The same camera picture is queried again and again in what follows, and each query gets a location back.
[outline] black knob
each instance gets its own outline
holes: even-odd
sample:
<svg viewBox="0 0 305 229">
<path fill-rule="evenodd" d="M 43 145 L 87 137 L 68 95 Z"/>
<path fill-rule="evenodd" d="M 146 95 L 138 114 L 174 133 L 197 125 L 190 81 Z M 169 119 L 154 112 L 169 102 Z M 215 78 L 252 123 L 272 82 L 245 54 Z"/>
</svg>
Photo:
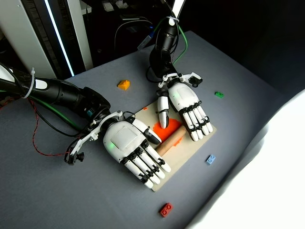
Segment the black knob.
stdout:
<svg viewBox="0 0 305 229">
<path fill-rule="evenodd" d="M 84 158 L 85 158 L 85 154 L 84 154 L 84 152 L 82 152 L 82 153 L 80 153 L 80 154 L 76 155 L 76 159 L 77 159 L 77 160 L 83 161 L 83 160 L 84 160 Z"/>
</svg>

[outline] orange clay piece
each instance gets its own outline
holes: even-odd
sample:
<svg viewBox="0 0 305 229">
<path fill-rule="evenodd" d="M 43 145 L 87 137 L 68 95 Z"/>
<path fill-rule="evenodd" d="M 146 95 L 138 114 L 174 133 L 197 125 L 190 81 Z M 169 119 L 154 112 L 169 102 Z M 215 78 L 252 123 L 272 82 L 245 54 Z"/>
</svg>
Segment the orange clay piece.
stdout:
<svg viewBox="0 0 305 229">
<path fill-rule="evenodd" d="M 176 119 L 170 118 L 168 123 L 168 127 L 165 129 L 161 128 L 160 122 L 157 122 L 153 126 L 153 131 L 161 138 L 162 142 L 164 142 L 169 136 L 171 136 L 176 130 L 181 126 L 181 122 Z M 178 145 L 181 142 L 182 138 L 180 138 L 174 146 Z"/>
<path fill-rule="evenodd" d="M 126 91 L 130 86 L 130 81 L 129 80 L 122 80 L 119 84 L 118 84 L 118 88 Z"/>
</svg>

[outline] white robotic hand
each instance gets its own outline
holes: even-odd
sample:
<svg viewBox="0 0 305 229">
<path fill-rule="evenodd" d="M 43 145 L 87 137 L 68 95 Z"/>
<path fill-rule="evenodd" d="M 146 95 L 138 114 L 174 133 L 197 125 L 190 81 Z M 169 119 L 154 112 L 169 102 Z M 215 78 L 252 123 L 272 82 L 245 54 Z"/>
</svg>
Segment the white robotic hand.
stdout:
<svg viewBox="0 0 305 229">
<path fill-rule="evenodd" d="M 158 144 L 161 139 L 143 122 L 133 117 L 109 126 L 103 143 L 109 154 L 119 163 L 125 165 L 148 188 L 159 184 L 165 177 L 164 171 L 171 168 L 152 148 L 147 139 Z"/>
<path fill-rule="evenodd" d="M 159 83 L 159 87 L 167 84 L 168 91 L 162 89 L 157 92 L 158 98 L 158 113 L 159 120 L 162 128 L 166 128 L 169 123 L 168 109 L 170 99 L 176 111 L 179 112 L 183 119 L 188 132 L 193 141 L 198 141 L 203 138 L 203 135 L 208 135 L 213 131 L 209 117 L 200 106 L 202 103 L 195 92 L 186 84 L 191 84 L 197 87 L 202 82 L 200 76 L 195 73 L 189 75 L 181 75 L 172 73 L 163 77 L 163 82 Z"/>
</svg>

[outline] zip tie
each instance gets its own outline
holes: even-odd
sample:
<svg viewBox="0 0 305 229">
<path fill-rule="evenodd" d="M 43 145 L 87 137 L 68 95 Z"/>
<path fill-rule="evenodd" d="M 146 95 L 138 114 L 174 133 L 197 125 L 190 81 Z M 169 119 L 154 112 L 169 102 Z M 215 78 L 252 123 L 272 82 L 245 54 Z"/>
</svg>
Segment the zip tie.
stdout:
<svg viewBox="0 0 305 229">
<path fill-rule="evenodd" d="M 173 20 L 175 20 L 175 21 L 179 22 L 179 19 L 178 19 L 178 18 L 174 18 L 174 17 L 172 17 L 172 16 L 167 16 L 167 18 L 169 18 L 169 19 L 173 19 Z"/>
<path fill-rule="evenodd" d="M 31 71 L 32 81 L 30 83 L 30 88 L 29 88 L 28 92 L 26 93 L 26 95 L 24 97 L 22 97 L 22 99 L 26 99 L 30 95 L 30 93 L 31 93 L 31 91 L 33 89 L 33 86 L 34 86 L 34 81 L 35 81 L 34 75 L 35 75 L 35 73 L 36 73 L 35 69 L 32 67 L 32 71 Z"/>
</svg>

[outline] wooden board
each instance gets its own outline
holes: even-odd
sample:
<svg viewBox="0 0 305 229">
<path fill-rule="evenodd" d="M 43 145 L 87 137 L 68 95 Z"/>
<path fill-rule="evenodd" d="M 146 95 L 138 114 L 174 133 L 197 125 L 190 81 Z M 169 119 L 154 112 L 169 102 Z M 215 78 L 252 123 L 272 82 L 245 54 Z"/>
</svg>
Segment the wooden board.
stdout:
<svg viewBox="0 0 305 229">
<path fill-rule="evenodd" d="M 136 113 L 136 118 L 144 122 L 146 125 L 150 126 L 151 129 L 156 129 L 158 126 L 158 114 L 157 111 L 157 101 L 150 104 L 149 106 L 143 108 L 142 110 Z M 169 118 L 178 120 L 182 123 L 181 118 L 178 113 L 176 113 L 173 109 L 169 110 Z M 158 191 L 177 171 L 181 168 L 188 159 L 190 159 L 197 150 L 208 141 L 214 134 L 216 133 L 216 128 L 213 126 L 213 132 L 208 136 L 204 136 L 203 139 L 198 142 L 194 142 L 188 133 L 184 135 L 179 143 L 176 146 L 173 146 L 167 153 L 163 156 L 163 159 L 169 164 L 172 168 L 170 173 L 165 173 L 165 179 L 161 180 L 159 185 L 153 186 L 152 190 L 154 192 Z"/>
</svg>

